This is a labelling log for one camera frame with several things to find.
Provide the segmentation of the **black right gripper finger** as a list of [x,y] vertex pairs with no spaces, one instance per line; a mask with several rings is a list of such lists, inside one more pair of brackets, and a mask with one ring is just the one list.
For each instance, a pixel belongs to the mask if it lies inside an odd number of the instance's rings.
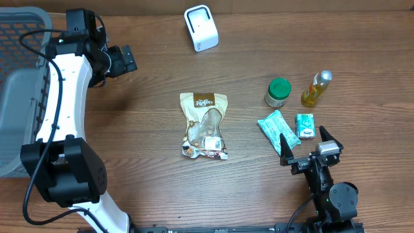
[[323,142],[333,140],[339,147],[340,151],[343,150],[343,145],[338,140],[336,140],[323,126],[319,126],[319,131]]
[[288,166],[289,165],[289,161],[292,160],[294,158],[294,155],[292,153],[292,150],[290,149],[290,146],[284,136],[284,134],[280,134],[279,135],[279,139],[280,139],[280,146],[281,146],[281,151],[280,151],[280,165],[281,166]]

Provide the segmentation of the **teal tissue pack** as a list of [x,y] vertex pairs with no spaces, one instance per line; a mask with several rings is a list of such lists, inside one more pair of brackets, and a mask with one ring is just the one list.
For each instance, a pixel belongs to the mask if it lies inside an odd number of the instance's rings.
[[314,115],[312,113],[296,115],[296,136],[299,139],[313,139],[316,136]]

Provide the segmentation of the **teal snack packet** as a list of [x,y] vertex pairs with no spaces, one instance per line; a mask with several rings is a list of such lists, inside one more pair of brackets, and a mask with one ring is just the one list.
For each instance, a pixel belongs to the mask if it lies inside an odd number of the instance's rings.
[[268,137],[278,155],[281,153],[280,134],[283,134],[290,149],[301,144],[301,140],[285,122],[285,119],[279,110],[275,110],[265,119],[258,120],[257,123]]

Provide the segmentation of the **yellow dish soap bottle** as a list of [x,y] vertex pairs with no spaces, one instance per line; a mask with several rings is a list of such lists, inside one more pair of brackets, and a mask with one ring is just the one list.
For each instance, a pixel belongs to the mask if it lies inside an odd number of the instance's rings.
[[328,88],[332,78],[331,71],[325,70],[317,73],[309,87],[302,93],[301,103],[307,107],[315,106],[321,94]]

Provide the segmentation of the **green lid jar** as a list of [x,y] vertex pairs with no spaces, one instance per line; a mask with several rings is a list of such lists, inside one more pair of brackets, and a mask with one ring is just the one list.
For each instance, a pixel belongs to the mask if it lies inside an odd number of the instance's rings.
[[271,107],[281,107],[290,95],[291,84],[284,78],[273,79],[267,89],[265,102]]

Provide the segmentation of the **brown snack pouch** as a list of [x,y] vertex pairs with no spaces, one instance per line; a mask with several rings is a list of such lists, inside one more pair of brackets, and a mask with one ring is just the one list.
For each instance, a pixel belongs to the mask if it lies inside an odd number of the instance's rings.
[[180,106],[186,117],[182,154],[226,160],[228,152],[220,125],[228,107],[227,96],[217,93],[181,93]]

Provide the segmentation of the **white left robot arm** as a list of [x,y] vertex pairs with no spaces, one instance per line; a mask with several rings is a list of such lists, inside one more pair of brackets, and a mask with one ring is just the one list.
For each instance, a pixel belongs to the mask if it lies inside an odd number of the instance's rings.
[[28,187],[65,215],[81,215],[94,232],[136,232],[107,191],[105,164],[88,145],[84,126],[88,89],[135,71],[135,59],[128,46],[108,46],[104,23],[94,12],[68,10],[66,21],[42,54],[50,78],[45,115],[35,142],[20,152]]

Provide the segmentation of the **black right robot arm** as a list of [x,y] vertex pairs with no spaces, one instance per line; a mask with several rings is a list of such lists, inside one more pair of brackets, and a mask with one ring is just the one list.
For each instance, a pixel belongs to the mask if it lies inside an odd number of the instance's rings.
[[285,231],[290,232],[296,216],[313,202],[316,215],[300,225],[299,232],[363,232],[356,225],[358,188],[348,182],[334,183],[329,168],[340,162],[343,145],[323,127],[319,127],[322,141],[307,157],[295,158],[284,135],[280,134],[280,165],[290,166],[291,174],[303,174],[310,197],[292,214]]

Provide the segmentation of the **white barcode scanner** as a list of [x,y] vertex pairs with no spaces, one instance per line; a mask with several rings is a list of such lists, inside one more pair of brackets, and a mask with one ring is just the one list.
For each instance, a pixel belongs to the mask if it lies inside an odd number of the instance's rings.
[[219,33],[208,6],[197,5],[184,12],[184,20],[195,52],[213,48],[219,43]]

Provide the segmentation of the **grey plastic basket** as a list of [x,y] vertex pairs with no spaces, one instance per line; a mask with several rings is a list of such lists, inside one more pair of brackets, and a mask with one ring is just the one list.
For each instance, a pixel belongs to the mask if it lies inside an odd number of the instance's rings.
[[46,11],[34,7],[1,8],[1,177],[27,177],[20,160],[21,146],[36,139],[49,91],[49,65],[36,51],[43,52],[51,33],[24,38],[33,30],[51,29]]

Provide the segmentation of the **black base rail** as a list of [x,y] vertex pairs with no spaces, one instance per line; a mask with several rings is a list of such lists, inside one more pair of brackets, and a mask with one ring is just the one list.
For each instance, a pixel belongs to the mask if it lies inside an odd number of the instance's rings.
[[[131,232],[139,233],[284,233],[286,232],[287,223],[277,223],[274,226],[244,226],[244,227],[201,227],[201,228],[166,228],[166,227],[138,227]],[[339,232],[357,232],[364,233],[365,229],[362,223],[355,224],[355,230],[341,230]],[[79,228],[77,233],[95,233],[92,228]],[[303,224],[292,223],[289,229],[291,233],[305,232]]]

